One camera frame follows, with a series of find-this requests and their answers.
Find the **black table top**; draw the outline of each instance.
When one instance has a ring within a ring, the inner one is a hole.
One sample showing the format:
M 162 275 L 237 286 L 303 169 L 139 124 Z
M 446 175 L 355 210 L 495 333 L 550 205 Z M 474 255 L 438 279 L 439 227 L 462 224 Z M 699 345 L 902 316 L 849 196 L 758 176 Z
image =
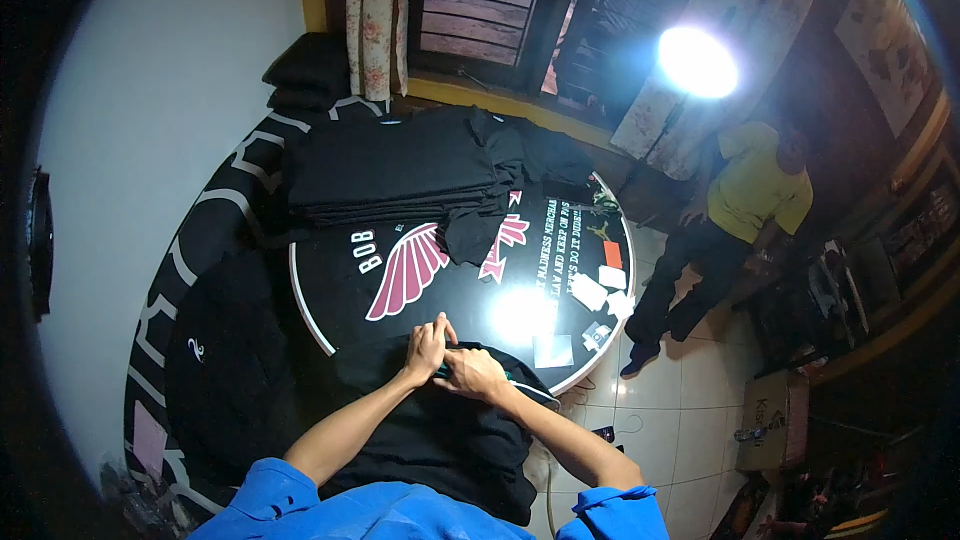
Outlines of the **black table top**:
M 612 198 L 593 177 L 594 191 Z M 606 305 L 590 311 L 570 293 L 578 271 L 597 281 L 599 266 L 608 263 L 605 240 L 618 245 L 625 292 L 633 296 L 633 237 L 622 211 L 580 210 L 545 198 L 538 186 L 511 194 L 509 214 L 481 267 L 453 264 L 437 248 L 432 222 L 331 228 L 288 250 L 297 305 L 331 357 L 371 336 L 407 335 L 444 311 L 460 340 L 514 355 L 556 394 L 590 373 L 622 325 Z M 581 335 L 594 323 L 611 332 L 589 350 Z M 534 338 L 562 336 L 570 336 L 573 365 L 537 368 Z

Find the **white paper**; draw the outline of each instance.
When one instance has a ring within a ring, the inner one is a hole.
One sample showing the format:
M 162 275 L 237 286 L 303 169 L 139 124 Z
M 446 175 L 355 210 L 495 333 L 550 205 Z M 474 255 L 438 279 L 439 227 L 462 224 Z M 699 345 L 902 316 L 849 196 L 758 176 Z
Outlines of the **white paper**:
M 623 269 L 600 265 L 597 279 L 600 280 L 600 284 L 608 288 L 616 288 L 618 291 L 627 290 L 627 272 Z
M 607 289 L 585 273 L 575 273 L 570 282 L 573 297 L 591 311 L 600 311 L 607 302 Z
M 609 305 L 606 314 L 616 316 L 617 320 L 620 320 L 629 318 L 634 314 L 637 299 L 633 296 L 627 296 L 623 293 L 623 290 L 618 290 L 606 297 L 606 304 Z
M 569 335 L 534 337 L 534 368 L 573 366 L 573 343 Z

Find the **white tiled floor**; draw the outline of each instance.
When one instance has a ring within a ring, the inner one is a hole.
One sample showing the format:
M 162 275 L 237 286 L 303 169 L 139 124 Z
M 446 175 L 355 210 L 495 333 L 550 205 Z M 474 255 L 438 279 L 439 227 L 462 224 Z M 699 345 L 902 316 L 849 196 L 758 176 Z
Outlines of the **white tiled floor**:
M 666 235 L 633 230 L 637 295 L 662 254 Z M 697 281 L 686 270 L 677 282 L 678 299 Z M 760 352 L 750 322 L 724 303 L 714 308 L 686 342 L 669 334 L 662 350 L 631 379 L 619 377 L 629 360 L 630 340 L 615 338 L 606 356 L 582 383 L 562 397 L 562 413 L 589 430 L 612 425 L 624 452 L 639 463 L 672 540 L 700 540 L 714 530 L 746 478 L 734 471 L 733 433 L 743 413 L 743 387 L 759 371 Z M 536 487 L 527 530 L 550 538 L 546 521 L 546 457 L 534 446 L 525 467 Z M 554 463 L 551 489 L 557 529 L 569 522 L 580 481 Z

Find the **blue sleeve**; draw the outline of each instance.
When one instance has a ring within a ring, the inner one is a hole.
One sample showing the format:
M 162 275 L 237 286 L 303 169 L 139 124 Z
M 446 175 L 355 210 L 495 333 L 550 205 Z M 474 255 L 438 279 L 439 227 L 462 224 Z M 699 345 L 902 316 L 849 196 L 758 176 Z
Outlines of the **blue sleeve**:
M 591 488 L 580 493 L 577 518 L 557 532 L 557 540 L 669 540 L 651 486 Z
M 282 526 L 283 516 L 317 507 L 317 485 L 279 458 L 253 463 L 230 504 L 191 534 L 191 539 L 247 537 L 263 530 L 264 522 Z

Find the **curtain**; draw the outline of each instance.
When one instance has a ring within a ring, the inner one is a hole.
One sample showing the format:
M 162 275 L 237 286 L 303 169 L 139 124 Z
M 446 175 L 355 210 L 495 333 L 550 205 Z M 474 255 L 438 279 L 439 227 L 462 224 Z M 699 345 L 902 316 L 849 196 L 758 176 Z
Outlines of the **curtain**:
M 731 49 L 738 67 L 737 88 L 723 99 L 685 96 L 655 68 L 610 142 L 673 179 L 689 179 L 703 139 L 718 127 L 742 122 L 757 106 L 812 2 L 690 0 L 678 25 L 707 30 Z M 668 118 L 673 126 L 656 142 Z
M 368 101 L 390 100 L 391 41 L 399 90 L 407 94 L 407 0 L 395 5 L 396 10 L 394 0 L 346 0 L 350 91 Z

